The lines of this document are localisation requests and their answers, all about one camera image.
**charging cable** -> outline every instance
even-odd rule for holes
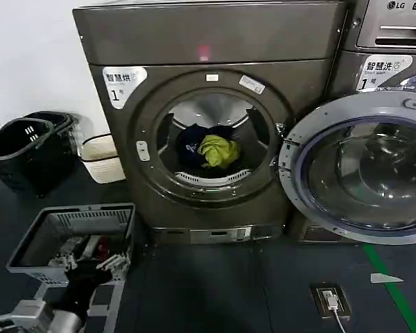
[[[333,295],[333,293],[330,290],[323,291],[322,294],[324,295],[324,298],[327,301],[328,310],[333,312],[334,318],[336,318],[336,321],[338,322],[340,330],[342,331],[342,333],[346,333],[344,327],[342,326],[342,323],[340,322],[339,315],[338,315],[338,308],[339,308],[338,296]]]

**green floor line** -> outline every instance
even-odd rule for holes
[[[365,244],[363,249],[367,256],[370,258],[370,261],[373,267],[378,271],[378,273],[389,275],[387,266],[382,262],[381,258],[377,254],[373,245]],[[390,293],[393,301],[395,302],[397,308],[401,312],[402,317],[407,323],[408,328],[411,333],[416,333],[416,315],[410,308],[407,300],[405,299],[402,292],[397,288],[395,282],[384,283],[384,286]]]

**yellow-green cloth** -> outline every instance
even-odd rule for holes
[[[239,158],[241,147],[235,141],[228,141],[218,135],[207,135],[199,145],[197,152],[204,155],[208,163],[202,167],[220,167],[226,169]]]

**dryer door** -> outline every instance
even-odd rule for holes
[[[376,244],[416,243],[416,92],[329,102],[286,136],[279,177],[312,222]]]

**floor outlet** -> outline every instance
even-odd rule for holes
[[[311,293],[313,294],[313,299],[319,314],[323,319],[333,317],[333,312],[328,310],[326,299],[326,295],[330,295],[330,293],[338,296],[338,316],[347,318],[351,316],[352,312],[349,308],[347,299],[342,289],[337,284],[322,283],[312,285]]]

